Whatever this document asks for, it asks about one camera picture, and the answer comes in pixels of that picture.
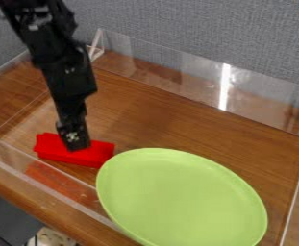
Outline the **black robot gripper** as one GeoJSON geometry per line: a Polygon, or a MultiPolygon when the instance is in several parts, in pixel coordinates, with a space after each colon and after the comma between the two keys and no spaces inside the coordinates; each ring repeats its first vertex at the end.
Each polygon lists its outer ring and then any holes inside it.
{"type": "Polygon", "coordinates": [[[69,152],[89,147],[85,98],[98,91],[89,57],[83,43],[40,41],[29,45],[32,63],[43,72],[55,103],[55,128],[69,152]]]}

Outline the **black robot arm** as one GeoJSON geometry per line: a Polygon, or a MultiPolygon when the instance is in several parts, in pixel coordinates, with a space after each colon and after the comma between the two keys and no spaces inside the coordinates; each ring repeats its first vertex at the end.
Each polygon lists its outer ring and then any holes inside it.
{"type": "Polygon", "coordinates": [[[73,38],[75,14],[63,0],[0,0],[8,21],[41,70],[55,103],[57,135],[68,151],[89,146],[85,98],[98,91],[85,45],[73,38]]]}

